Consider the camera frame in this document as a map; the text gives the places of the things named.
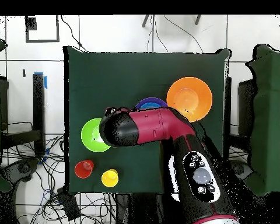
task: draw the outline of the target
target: purple bowl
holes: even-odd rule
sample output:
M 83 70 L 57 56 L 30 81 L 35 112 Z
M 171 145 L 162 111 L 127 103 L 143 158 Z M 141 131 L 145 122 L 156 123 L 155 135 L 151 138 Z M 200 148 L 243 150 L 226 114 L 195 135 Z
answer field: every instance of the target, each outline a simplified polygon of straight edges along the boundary
M 148 108 L 158 108 L 158 107 L 168 107 L 168 105 L 165 101 L 155 97 L 145 98 L 136 105 L 136 108 L 138 109 L 148 109 Z

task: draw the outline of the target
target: colorful bowl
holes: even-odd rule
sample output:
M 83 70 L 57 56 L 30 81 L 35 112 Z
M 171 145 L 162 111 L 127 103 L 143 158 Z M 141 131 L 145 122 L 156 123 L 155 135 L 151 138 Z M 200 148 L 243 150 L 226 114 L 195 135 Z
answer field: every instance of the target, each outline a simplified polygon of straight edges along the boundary
M 104 152 L 110 148 L 100 137 L 101 118 L 89 120 L 82 128 L 81 139 L 85 147 L 92 152 Z
M 194 77 L 174 82 L 167 93 L 167 104 L 185 116 L 189 122 L 204 118 L 212 107 L 212 92 L 208 85 Z
M 168 107 L 168 105 L 165 101 L 155 97 L 145 98 L 136 105 L 136 108 L 138 109 L 149 109 L 158 107 Z

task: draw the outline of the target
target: plastic cup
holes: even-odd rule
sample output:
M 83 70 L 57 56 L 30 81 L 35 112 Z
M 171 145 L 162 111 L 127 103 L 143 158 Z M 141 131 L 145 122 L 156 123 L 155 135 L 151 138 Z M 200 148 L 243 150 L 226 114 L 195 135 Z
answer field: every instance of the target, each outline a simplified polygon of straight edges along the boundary
M 212 92 L 208 85 L 194 77 L 174 82 L 167 93 L 167 104 L 185 116 L 189 122 L 204 118 L 212 107 Z
M 101 177 L 101 182 L 106 187 L 114 187 L 118 183 L 118 173 L 115 169 L 105 171 Z
M 91 172 L 93 171 L 94 164 L 91 160 L 83 160 L 75 166 L 75 174 L 80 179 L 85 179 L 91 175 Z

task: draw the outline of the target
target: red cup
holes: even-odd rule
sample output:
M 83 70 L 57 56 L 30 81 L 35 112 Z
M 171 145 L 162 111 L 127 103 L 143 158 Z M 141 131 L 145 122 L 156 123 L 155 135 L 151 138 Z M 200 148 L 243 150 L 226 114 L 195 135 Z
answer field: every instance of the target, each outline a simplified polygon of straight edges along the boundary
M 75 166 L 75 174 L 80 179 L 85 179 L 91 175 L 94 166 L 92 160 L 83 160 Z

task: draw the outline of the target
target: white floor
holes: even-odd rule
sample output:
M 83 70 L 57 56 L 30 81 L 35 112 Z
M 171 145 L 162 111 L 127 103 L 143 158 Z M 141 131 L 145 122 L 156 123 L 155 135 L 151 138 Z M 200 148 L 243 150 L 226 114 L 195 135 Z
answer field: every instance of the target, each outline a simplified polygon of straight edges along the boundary
M 148 37 L 151 24 L 148 20 L 143 28 L 141 24 L 145 15 L 114 15 L 114 16 L 64 16 L 64 20 L 72 28 L 73 36 L 80 40 L 88 51 L 152 51 L 152 36 L 148 49 Z M 232 77 L 232 116 L 233 125 L 238 124 L 237 85 L 241 81 L 252 78 L 252 73 L 245 62 L 252 59 L 253 48 L 257 44 L 269 44 L 280 50 L 280 16 L 275 15 L 202 15 L 198 25 L 195 25 L 196 15 L 166 15 L 175 24 L 191 33 L 199 42 L 203 52 L 214 53 L 218 49 L 228 48 L 232 51 L 229 65 L 229 76 Z M 36 16 L 37 30 L 29 31 L 30 39 L 56 39 L 55 16 Z M 169 52 L 201 53 L 195 40 L 184 31 L 165 19 L 156 15 L 156 31 Z M 64 55 L 62 46 L 78 47 L 71 35 L 69 27 L 59 16 L 59 43 L 26 43 L 25 17 L 0 16 L 0 39 L 6 41 L 8 47 L 0 52 L 0 74 L 9 81 L 8 120 L 10 123 L 19 121 L 33 122 L 32 74 L 43 72 L 47 76 L 45 89 L 45 131 L 46 139 L 64 134 Z M 155 33 L 154 52 L 165 53 L 166 49 Z M 23 131 L 29 124 L 11 125 L 9 132 Z M 232 126 L 232 132 L 237 133 L 237 127 Z M 62 154 L 59 145 L 54 147 L 54 153 Z M 14 158 L 3 159 L 3 166 L 14 162 Z M 64 169 L 64 164 L 57 167 Z M 48 188 L 47 173 L 40 165 L 37 169 L 43 178 L 43 186 Z M 64 184 L 64 174 L 54 173 L 56 187 Z M 100 204 L 90 205 L 84 194 L 77 195 L 80 207 L 87 206 L 82 212 L 85 215 L 100 214 Z M 89 194 L 93 201 L 103 196 Z M 17 214 L 35 214 L 39 209 L 43 189 L 40 179 L 34 174 L 28 183 L 21 183 L 17 192 Z M 20 218 L 21 224 L 29 224 L 32 216 Z M 40 224 L 60 224 L 56 221 L 38 220 Z M 93 223 L 90 219 L 82 224 Z

